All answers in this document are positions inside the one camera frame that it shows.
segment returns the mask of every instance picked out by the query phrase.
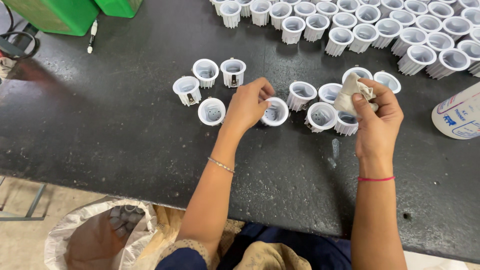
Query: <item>green box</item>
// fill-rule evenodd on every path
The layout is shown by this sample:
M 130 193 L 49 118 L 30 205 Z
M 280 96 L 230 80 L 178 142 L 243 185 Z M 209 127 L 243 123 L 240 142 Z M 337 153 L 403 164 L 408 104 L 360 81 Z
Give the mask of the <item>green box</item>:
M 95 0 L 108 16 L 133 18 L 143 0 Z
M 98 15 L 94 0 L 2 0 L 43 32 L 84 36 Z

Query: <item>fingernail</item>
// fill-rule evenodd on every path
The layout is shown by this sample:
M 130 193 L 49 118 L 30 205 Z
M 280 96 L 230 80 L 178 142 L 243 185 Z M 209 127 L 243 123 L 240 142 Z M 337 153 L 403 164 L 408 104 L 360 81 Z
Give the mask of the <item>fingernail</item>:
M 353 94 L 353 99 L 354 99 L 355 101 L 359 101 L 359 100 L 361 100 L 362 98 L 363 98 L 363 96 L 362 96 L 361 94 L 358 94 L 358 93 Z

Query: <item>hand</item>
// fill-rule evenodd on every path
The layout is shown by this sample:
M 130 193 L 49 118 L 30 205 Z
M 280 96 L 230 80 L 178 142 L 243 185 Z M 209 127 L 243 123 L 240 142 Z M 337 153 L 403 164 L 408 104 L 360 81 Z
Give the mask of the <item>hand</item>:
M 222 129 L 228 130 L 231 135 L 242 137 L 271 106 L 270 101 L 265 99 L 274 93 L 272 85 L 263 77 L 245 86 L 239 86 L 228 106 Z
M 359 129 L 355 151 L 360 161 L 360 177 L 383 179 L 393 176 L 393 152 L 403 112 L 395 94 L 388 87 L 365 78 L 359 82 L 373 88 L 377 95 L 372 102 L 378 111 L 373 112 L 361 94 L 352 96 L 358 113 Z

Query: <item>bracelet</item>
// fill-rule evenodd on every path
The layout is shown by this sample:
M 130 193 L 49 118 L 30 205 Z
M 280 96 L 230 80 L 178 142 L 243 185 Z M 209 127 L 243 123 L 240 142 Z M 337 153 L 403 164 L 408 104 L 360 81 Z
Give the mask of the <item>bracelet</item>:
M 211 162 L 213 162 L 213 163 L 215 163 L 216 165 L 218 165 L 218 166 L 220 166 L 220 167 L 224 168 L 225 170 L 227 170 L 227 171 L 229 171 L 229 172 L 231 172 L 231 173 L 235 173 L 235 171 L 234 171 L 234 170 L 232 170 L 232 169 L 230 169 L 229 167 L 227 167 L 227 166 L 223 165 L 222 163 L 220 163 L 220 162 L 218 162 L 218 161 L 214 160 L 214 159 L 213 159 L 213 158 L 211 158 L 211 157 L 208 157 L 208 160 L 209 160 L 209 161 L 211 161 Z
M 370 179 L 370 178 L 361 178 L 360 176 L 358 177 L 359 181 L 374 181 L 374 182 L 380 182 L 380 181 L 388 181 L 395 179 L 395 176 L 388 177 L 388 178 L 383 178 L 383 179 Z

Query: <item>cleaning cloth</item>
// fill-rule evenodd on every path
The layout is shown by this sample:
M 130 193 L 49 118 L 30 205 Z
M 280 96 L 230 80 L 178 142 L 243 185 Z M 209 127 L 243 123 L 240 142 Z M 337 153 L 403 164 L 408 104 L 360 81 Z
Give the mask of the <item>cleaning cloth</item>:
M 0 57 L 0 80 L 3 81 L 7 78 L 8 72 L 12 70 L 15 63 L 17 63 L 17 61 L 6 57 Z
M 373 93 L 373 88 L 367 87 L 365 84 L 359 82 L 358 79 L 360 79 L 358 74 L 355 72 L 350 73 L 333 103 L 333 107 L 336 110 L 346 111 L 355 117 L 357 117 L 358 114 L 355 110 L 355 107 L 353 107 L 353 94 L 360 93 L 366 100 L 376 97 L 376 95 Z M 370 107 L 373 111 L 378 110 L 378 104 L 376 103 L 370 103 Z

